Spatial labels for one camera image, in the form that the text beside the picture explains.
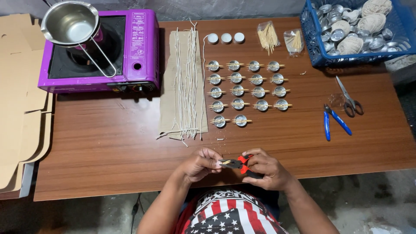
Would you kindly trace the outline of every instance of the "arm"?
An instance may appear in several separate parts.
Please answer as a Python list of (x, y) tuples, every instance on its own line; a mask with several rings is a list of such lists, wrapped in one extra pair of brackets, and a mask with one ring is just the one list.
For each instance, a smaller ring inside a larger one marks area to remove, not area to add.
[(246, 177), (243, 182), (266, 190), (284, 191), (300, 233), (339, 234), (337, 228), (308, 195), (300, 182), (277, 159), (270, 157), (263, 149), (252, 149), (243, 153), (243, 155), (247, 154), (254, 155), (248, 161), (250, 169), (264, 174), (264, 177), (263, 179)]
[(141, 219), (137, 234), (169, 234), (176, 224), (191, 184), (209, 173), (221, 172), (218, 159), (222, 158), (222, 155), (206, 147), (192, 153), (166, 181)]

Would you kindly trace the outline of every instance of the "red pliers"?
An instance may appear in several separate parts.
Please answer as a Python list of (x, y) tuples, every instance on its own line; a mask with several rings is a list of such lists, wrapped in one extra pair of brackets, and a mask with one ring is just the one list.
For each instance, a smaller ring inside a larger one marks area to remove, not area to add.
[(241, 174), (246, 174), (255, 179), (263, 179), (264, 175), (259, 175), (254, 171), (250, 170), (247, 166), (248, 160), (253, 157), (253, 155), (248, 154), (245, 156), (238, 156), (237, 160), (235, 159), (220, 159), (220, 162), (226, 162), (226, 164), (220, 164), (220, 166), (228, 167), (228, 168), (238, 168), (240, 169)]

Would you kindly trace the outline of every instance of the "hand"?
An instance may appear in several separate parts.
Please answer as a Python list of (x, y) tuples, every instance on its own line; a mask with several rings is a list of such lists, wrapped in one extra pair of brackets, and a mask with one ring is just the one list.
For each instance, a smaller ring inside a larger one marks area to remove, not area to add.
[(277, 159), (270, 157), (263, 149), (251, 149), (243, 155), (252, 154), (253, 157), (248, 160), (247, 166), (254, 172), (264, 174), (263, 179), (254, 179), (246, 177), (244, 183), (249, 183), (265, 190), (285, 191), (288, 185), (296, 180)]
[(184, 174), (185, 183), (192, 184), (202, 180), (209, 173), (221, 172), (219, 159), (223, 159), (221, 154), (213, 149), (202, 147), (182, 162), (177, 170)]

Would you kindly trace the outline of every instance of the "blue plastic basket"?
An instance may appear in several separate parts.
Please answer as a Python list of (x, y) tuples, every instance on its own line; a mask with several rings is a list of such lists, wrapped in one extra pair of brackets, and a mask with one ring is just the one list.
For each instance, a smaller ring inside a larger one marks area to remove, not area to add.
[(392, 41), (398, 42), (402, 51), (379, 52), (354, 55), (330, 56), (324, 49), (321, 40), (321, 27), (318, 16), (312, 8), (314, 3), (316, 8), (325, 4), (340, 4), (343, 7), (357, 9), (367, 0), (306, 0), (300, 15), (300, 24), (303, 35), (305, 36), (306, 46), (313, 67), (334, 67), (356, 65), (370, 62), (384, 62), (402, 55), (416, 54), (416, 23), (409, 7), (402, 6), (399, 0), (391, 0), (393, 9), (386, 17), (386, 28), (393, 33)]

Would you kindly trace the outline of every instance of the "cardboard box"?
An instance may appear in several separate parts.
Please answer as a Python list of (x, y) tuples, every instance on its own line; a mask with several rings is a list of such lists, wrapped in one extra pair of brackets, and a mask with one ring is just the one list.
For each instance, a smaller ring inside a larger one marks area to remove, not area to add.
[(53, 95), (37, 87), (45, 38), (29, 14), (0, 17), (0, 193), (19, 190), (23, 165), (50, 144)]

